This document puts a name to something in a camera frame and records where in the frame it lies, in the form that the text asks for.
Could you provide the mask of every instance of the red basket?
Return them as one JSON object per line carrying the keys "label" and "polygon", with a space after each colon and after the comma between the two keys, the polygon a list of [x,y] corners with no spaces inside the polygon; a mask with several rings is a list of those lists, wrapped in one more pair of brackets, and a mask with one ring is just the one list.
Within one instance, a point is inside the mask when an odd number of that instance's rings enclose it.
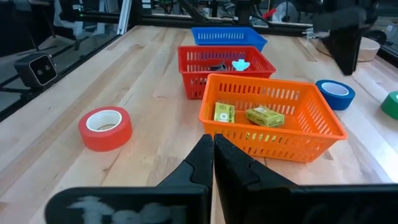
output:
{"label": "red basket", "polygon": [[[237,72],[232,61],[244,59],[250,66],[243,72]],[[227,71],[219,74],[246,77],[269,78],[276,69],[252,46],[180,46],[178,48],[178,67],[184,81],[188,99],[202,99],[205,92],[207,76],[211,66],[223,63]]]}

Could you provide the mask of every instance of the yellow box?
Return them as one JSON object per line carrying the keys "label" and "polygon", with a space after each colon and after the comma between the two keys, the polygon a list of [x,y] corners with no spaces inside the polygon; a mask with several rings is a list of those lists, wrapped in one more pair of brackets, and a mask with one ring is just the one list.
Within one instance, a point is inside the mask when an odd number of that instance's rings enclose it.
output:
{"label": "yellow box", "polygon": [[227,123],[235,123],[235,107],[224,103],[216,103],[214,120]]}
{"label": "yellow box", "polygon": [[246,118],[260,126],[280,127],[285,124],[285,115],[272,111],[265,106],[246,110]]}

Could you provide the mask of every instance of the dark object in basket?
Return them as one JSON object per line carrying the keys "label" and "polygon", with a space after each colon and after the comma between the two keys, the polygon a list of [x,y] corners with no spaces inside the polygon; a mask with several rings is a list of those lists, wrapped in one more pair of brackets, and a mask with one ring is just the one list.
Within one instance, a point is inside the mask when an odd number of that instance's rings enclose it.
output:
{"label": "dark object in basket", "polygon": [[226,65],[225,63],[221,63],[219,65],[215,65],[215,66],[210,66],[209,71],[226,71]]}

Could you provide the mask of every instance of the wooden tabletop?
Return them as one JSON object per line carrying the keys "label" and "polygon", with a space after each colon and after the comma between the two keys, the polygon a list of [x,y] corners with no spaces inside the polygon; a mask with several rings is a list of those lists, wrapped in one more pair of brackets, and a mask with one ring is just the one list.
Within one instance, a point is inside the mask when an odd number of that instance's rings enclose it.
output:
{"label": "wooden tabletop", "polygon": [[[271,78],[332,79],[356,97],[335,112],[348,140],[313,163],[258,160],[297,184],[398,182],[398,121],[380,110],[398,90],[398,69],[376,57],[344,77],[305,39],[266,39],[262,53],[277,69]],[[45,204],[63,189],[154,186],[170,174],[203,134],[201,101],[186,99],[177,68],[177,47],[193,44],[188,29],[135,27],[0,123],[1,223],[43,223]],[[123,147],[98,153],[83,145],[77,124],[101,106],[125,108],[134,132]],[[213,223],[223,223],[213,199]]]}

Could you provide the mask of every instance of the blue basket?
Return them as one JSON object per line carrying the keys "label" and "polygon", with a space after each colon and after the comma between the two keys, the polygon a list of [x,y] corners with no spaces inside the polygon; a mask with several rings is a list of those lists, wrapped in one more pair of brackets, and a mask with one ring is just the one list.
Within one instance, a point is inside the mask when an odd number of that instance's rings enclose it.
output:
{"label": "blue basket", "polygon": [[255,46],[260,52],[267,43],[249,27],[194,27],[192,34],[197,45]]}

